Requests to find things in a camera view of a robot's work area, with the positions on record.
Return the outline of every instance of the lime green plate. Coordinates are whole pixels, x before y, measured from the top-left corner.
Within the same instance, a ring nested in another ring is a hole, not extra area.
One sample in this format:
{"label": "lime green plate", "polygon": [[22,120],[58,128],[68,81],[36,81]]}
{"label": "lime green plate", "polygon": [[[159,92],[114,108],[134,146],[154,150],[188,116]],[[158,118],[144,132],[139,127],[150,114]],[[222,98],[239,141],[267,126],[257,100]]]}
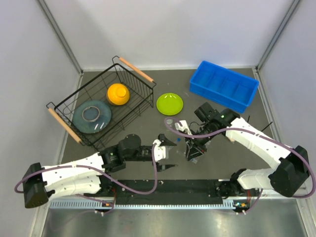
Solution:
{"label": "lime green plate", "polygon": [[157,109],[163,115],[176,115],[182,108],[183,101],[177,94],[166,93],[157,99]]}

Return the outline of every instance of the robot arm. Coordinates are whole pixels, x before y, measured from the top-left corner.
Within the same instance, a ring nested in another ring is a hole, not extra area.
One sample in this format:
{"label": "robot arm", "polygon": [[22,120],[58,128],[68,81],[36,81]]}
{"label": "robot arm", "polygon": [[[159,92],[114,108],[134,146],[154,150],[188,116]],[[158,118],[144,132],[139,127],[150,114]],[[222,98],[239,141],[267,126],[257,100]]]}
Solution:
{"label": "robot arm", "polygon": [[[154,155],[157,171],[163,171],[176,165],[160,165],[159,161],[168,158],[168,146],[176,146],[164,134],[160,134],[153,144],[156,144]],[[26,208],[45,204],[49,200],[75,194],[107,194],[112,188],[111,181],[97,171],[77,167],[77,165],[92,166],[106,173],[124,169],[126,161],[153,161],[152,146],[141,146],[141,139],[130,134],[117,145],[108,147],[100,153],[89,157],[55,166],[41,166],[35,163],[30,166],[24,177],[42,169],[60,168],[38,174],[23,183],[24,202]]]}
{"label": "robot arm", "polygon": [[[302,161],[287,149],[268,142],[259,135],[268,137],[263,132],[248,124],[238,114],[229,109],[222,113],[214,110],[208,103],[199,107],[195,114],[204,122],[203,128],[193,132],[185,120],[176,124],[176,129],[187,134],[208,134],[221,128],[243,128],[254,132],[252,135],[246,132],[229,130],[223,133],[231,141],[237,141],[263,159],[271,168],[260,170],[243,169],[235,173],[231,179],[235,193],[243,193],[244,190],[253,188],[272,189],[286,197],[292,197],[300,186],[309,177],[309,172]],[[202,139],[186,138],[187,160],[196,158],[207,151],[206,143],[213,137]],[[295,151],[308,161],[307,151],[298,146]]]}

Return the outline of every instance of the blue plastic tray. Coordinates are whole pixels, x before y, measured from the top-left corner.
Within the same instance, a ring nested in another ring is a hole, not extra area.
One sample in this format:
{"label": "blue plastic tray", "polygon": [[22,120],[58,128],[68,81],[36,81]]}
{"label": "blue plastic tray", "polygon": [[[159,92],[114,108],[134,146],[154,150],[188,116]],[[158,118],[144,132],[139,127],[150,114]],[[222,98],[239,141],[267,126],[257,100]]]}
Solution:
{"label": "blue plastic tray", "polygon": [[190,80],[190,91],[243,113],[251,104],[259,82],[203,61]]}

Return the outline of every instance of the wire basket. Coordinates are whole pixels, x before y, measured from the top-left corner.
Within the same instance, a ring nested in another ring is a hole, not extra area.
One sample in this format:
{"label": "wire basket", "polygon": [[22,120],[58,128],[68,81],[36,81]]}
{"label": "wire basket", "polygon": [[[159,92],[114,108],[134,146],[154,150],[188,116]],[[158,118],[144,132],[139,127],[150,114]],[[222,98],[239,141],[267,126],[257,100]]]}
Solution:
{"label": "wire basket", "polygon": [[[115,63],[114,59],[119,59],[147,81],[141,80],[121,64]],[[59,104],[54,105],[50,102],[46,105],[49,112],[78,143],[92,146],[97,151],[103,150],[109,140],[124,130],[148,107],[154,106],[154,87],[156,86],[154,80],[123,58],[115,56],[112,61],[112,66],[80,87]],[[129,89],[130,98],[126,104],[117,106],[108,102],[107,91],[114,83],[122,83]],[[89,100],[105,102],[112,113],[109,124],[100,132],[93,134],[80,132],[72,123],[76,107]]]}

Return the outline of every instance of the white wall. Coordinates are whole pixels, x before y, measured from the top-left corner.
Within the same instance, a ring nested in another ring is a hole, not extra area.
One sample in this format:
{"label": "white wall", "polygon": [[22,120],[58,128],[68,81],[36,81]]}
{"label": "white wall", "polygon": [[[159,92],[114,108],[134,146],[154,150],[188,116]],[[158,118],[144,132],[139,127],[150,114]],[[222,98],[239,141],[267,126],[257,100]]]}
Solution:
{"label": "white wall", "polygon": [[46,0],[84,70],[257,65],[292,0]]}
{"label": "white wall", "polygon": [[[284,141],[301,145],[316,172],[316,1],[303,0],[262,69]],[[312,197],[316,207],[316,195]]]}
{"label": "white wall", "polygon": [[32,163],[56,162],[64,131],[45,105],[79,76],[35,0],[1,0],[0,32],[0,235],[23,237],[35,210],[13,188]]}

